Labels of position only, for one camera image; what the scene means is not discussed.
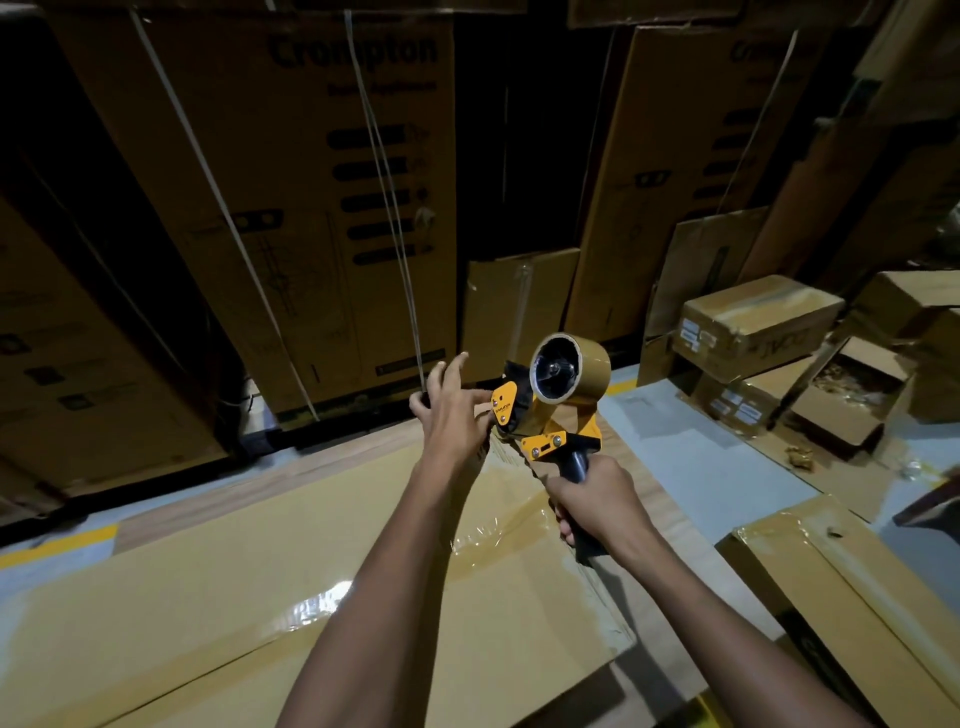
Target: tape roll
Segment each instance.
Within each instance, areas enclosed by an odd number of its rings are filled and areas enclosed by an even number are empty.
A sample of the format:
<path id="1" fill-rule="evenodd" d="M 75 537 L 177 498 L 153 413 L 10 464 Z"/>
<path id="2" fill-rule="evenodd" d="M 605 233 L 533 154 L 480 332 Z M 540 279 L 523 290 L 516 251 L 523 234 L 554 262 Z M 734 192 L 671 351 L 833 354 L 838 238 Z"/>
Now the tape roll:
<path id="1" fill-rule="evenodd" d="M 546 369 L 557 361 L 573 364 L 574 371 L 551 381 Z M 530 383 L 537 398 L 547 404 L 595 404 L 610 386 L 610 356 L 590 339 L 568 333 L 551 334 L 534 351 Z"/>

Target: yellow floor line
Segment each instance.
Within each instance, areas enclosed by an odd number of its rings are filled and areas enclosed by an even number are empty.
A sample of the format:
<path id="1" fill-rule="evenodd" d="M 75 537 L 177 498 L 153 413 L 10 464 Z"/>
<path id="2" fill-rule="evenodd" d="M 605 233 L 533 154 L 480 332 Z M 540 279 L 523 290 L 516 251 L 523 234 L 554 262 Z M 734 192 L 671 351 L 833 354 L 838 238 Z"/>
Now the yellow floor line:
<path id="1" fill-rule="evenodd" d="M 18 567 L 21 564 L 28 564 L 31 561 L 45 559 L 48 556 L 56 556 L 59 553 L 66 553 L 75 548 L 84 546 L 93 546 L 103 541 L 109 541 L 117 535 L 117 524 L 108 525 L 103 528 L 97 528 L 94 531 L 84 531 L 73 536 L 65 536 L 62 539 L 48 541 L 46 544 L 36 548 L 23 548 L 19 551 L 0 554 L 0 569 L 9 567 Z"/>
<path id="2" fill-rule="evenodd" d="M 612 397 L 613 395 L 618 395 L 621 392 L 626 392 L 628 389 L 636 389 L 636 381 L 633 379 L 627 379 L 627 381 L 620 381 L 616 384 L 611 384 L 607 387 L 607 395 Z"/>

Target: black handle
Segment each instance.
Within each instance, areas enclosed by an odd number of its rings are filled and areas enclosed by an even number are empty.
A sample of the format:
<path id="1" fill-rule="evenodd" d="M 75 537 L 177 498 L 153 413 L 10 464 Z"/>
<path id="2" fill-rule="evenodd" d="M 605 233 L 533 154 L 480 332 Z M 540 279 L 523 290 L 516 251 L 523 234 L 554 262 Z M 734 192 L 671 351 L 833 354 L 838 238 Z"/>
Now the black handle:
<path id="1" fill-rule="evenodd" d="M 582 483 L 587 479 L 589 460 L 587 453 L 583 450 L 558 450 L 557 465 L 560 468 L 561 477 L 571 483 Z M 589 558 L 607 555 L 603 544 L 588 534 L 579 523 L 570 518 L 569 514 L 566 520 L 570 524 L 570 530 L 573 531 L 573 551 L 578 563 L 589 565 Z"/>

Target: wooden table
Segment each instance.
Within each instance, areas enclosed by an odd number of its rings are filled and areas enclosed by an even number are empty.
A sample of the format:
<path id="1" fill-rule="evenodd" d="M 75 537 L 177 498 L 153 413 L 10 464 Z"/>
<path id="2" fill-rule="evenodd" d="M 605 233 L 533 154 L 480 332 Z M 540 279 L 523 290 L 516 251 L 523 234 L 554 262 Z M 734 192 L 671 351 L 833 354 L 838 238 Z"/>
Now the wooden table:
<path id="1" fill-rule="evenodd" d="M 602 419 L 600 427 L 604 452 L 616 457 L 633 476 L 640 499 L 670 545 L 734 609 L 769 637 L 779 637 L 782 630 L 777 623 L 623 440 Z M 248 480 L 134 516 L 120 523 L 114 553 L 356 467 L 413 445 L 421 437 L 416 420 L 393 425 Z M 650 596 L 609 556 L 598 559 L 595 567 L 633 626 L 638 644 L 527 718 L 524 726 L 654 726 L 707 686 Z"/>

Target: left hand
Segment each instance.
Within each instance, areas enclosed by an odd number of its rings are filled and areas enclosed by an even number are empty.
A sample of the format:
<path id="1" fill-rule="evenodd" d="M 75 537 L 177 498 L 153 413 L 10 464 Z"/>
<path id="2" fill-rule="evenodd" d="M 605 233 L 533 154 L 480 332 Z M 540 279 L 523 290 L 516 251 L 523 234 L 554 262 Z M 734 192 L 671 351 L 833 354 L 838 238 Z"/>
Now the left hand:
<path id="1" fill-rule="evenodd" d="M 430 406 L 420 392 L 410 396 L 410 410 L 423 425 L 423 463 L 437 463 L 456 473 L 487 441 L 493 426 L 493 413 L 476 417 L 473 407 L 489 402 L 493 392 L 486 389 L 461 389 L 460 372 L 467 361 L 463 352 L 447 367 L 439 362 L 426 380 Z"/>

